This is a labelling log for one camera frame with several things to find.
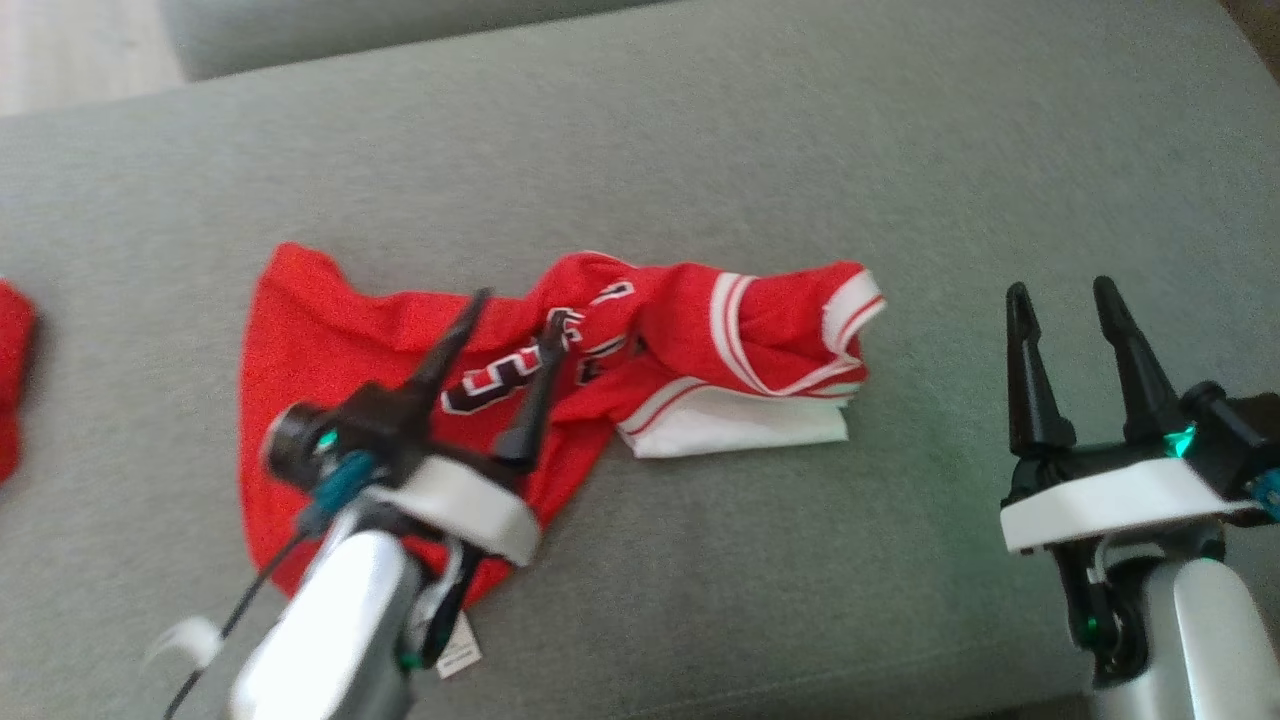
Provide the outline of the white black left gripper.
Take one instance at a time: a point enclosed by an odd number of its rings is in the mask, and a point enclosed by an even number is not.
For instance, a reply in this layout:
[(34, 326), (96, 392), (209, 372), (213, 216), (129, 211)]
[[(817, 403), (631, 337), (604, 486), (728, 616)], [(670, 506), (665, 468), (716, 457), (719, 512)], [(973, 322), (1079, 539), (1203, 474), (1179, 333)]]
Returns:
[(358, 498), (387, 503), (425, 527), (453, 537), (481, 556), (527, 566), (541, 525), (520, 486), (538, 466), (556, 383), (567, 352), (568, 313), (552, 313), (536, 345), (539, 368), (506, 430), (488, 454), (438, 439), (434, 415), (449, 372), (493, 295), (476, 290), (463, 310), (398, 389), (362, 386), (335, 409), (335, 429), (349, 430), (352, 450), (372, 455), (371, 480)]

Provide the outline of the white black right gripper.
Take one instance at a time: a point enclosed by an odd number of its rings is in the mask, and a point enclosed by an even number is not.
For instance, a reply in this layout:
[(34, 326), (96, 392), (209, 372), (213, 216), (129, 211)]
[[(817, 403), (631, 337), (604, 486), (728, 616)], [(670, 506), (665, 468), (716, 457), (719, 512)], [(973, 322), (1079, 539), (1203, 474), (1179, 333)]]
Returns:
[(1135, 533), (1203, 518), (1265, 518), (1248, 480), (1216, 466), (1206, 433), (1185, 430), (1179, 400), (1116, 283), (1093, 281), (1103, 337), (1114, 348), (1125, 443), (1073, 447), (1041, 356), (1028, 288), (1006, 293), (1009, 443), (1016, 462), (1000, 528), (1010, 553)]

